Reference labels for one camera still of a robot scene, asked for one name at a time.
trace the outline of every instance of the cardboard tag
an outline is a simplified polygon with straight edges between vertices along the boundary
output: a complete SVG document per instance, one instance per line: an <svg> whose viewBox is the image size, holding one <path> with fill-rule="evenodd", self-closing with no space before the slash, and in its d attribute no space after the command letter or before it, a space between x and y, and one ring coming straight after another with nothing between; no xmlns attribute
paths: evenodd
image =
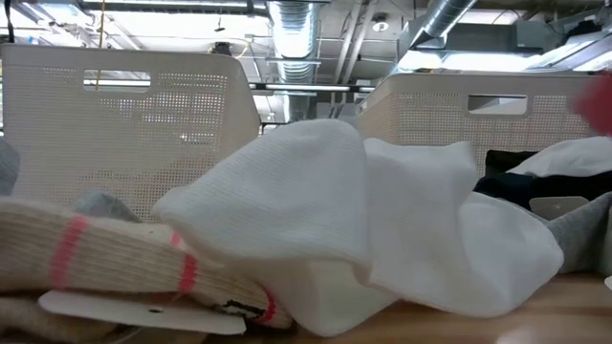
<svg viewBox="0 0 612 344"><path fill-rule="evenodd" d="M171 298L51 290L38 298L38 304L48 312L132 326L217 334L247 329L242 317L210 311L187 297L170 303Z"/></svg>
<svg viewBox="0 0 612 344"><path fill-rule="evenodd" d="M535 215L546 220L554 220L588 203L587 199L580 196L540 197L531 199L529 206Z"/></svg>

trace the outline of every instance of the gray sock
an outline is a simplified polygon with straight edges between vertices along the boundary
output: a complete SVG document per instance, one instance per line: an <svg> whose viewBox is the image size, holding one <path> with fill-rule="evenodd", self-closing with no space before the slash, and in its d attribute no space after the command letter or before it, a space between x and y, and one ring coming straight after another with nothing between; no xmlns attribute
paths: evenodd
<svg viewBox="0 0 612 344"><path fill-rule="evenodd" d="M560 273L598 271L612 274L612 193L545 224L563 251Z"/></svg>
<svg viewBox="0 0 612 344"><path fill-rule="evenodd" d="M90 190L77 199L75 211L88 216L141 222L141 219L120 199L100 190Z"/></svg>
<svg viewBox="0 0 612 344"><path fill-rule="evenodd" d="M0 196L10 196L19 175L19 153L0 139Z"/></svg>

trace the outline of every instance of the wooden table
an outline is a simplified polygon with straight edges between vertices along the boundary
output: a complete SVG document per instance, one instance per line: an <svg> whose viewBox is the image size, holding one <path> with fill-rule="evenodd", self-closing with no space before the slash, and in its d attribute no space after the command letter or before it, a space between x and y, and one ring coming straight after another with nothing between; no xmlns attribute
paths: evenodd
<svg viewBox="0 0 612 344"><path fill-rule="evenodd" d="M212 336L206 341L211 343L612 344L612 290L600 277L561 275L519 309L494 319L401 302L334 338L300 330L283 335Z"/></svg>

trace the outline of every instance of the ventilation duct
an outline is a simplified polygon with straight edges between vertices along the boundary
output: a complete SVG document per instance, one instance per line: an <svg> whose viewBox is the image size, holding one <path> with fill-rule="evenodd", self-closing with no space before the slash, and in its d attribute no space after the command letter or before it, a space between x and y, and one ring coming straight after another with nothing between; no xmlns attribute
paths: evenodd
<svg viewBox="0 0 612 344"><path fill-rule="evenodd" d="M404 52L433 38L447 35L477 0L431 0L425 15L411 21L404 29Z"/></svg>
<svg viewBox="0 0 612 344"><path fill-rule="evenodd" d="M302 2L269 2L273 21L273 42L276 56L295 59L277 64L283 83L309 84L315 81L315 65L299 62L311 57L317 41L317 4ZM310 98L284 96L285 119L311 119Z"/></svg>

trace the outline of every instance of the pink stripe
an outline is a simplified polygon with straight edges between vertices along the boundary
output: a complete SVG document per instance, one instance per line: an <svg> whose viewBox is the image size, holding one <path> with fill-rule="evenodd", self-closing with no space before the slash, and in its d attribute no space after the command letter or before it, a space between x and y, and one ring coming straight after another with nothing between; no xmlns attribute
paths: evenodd
<svg viewBox="0 0 612 344"><path fill-rule="evenodd" d="M263 315L255 319L255 321L258 323L266 323L272 320L272 318L276 314L276 302L274 302L274 296L265 288L264 292L266 292L266 296L268 297L268 308L266 309L266 312Z"/></svg>
<svg viewBox="0 0 612 344"><path fill-rule="evenodd" d="M181 243L181 237L176 232L172 232L172 240L170 242L172 246L178 246Z"/></svg>
<svg viewBox="0 0 612 344"><path fill-rule="evenodd" d="M183 273L181 274L181 282L179 282L179 292L190 293L195 285L196 269L198 262L191 254L185 255L185 263L183 264Z"/></svg>
<svg viewBox="0 0 612 344"><path fill-rule="evenodd" d="M75 255L78 240L85 228L87 228L87 218L76 215L64 230L61 241L55 249L49 270L49 278L55 289L66 288L66 274L70 267L70 261Z"/></svg>

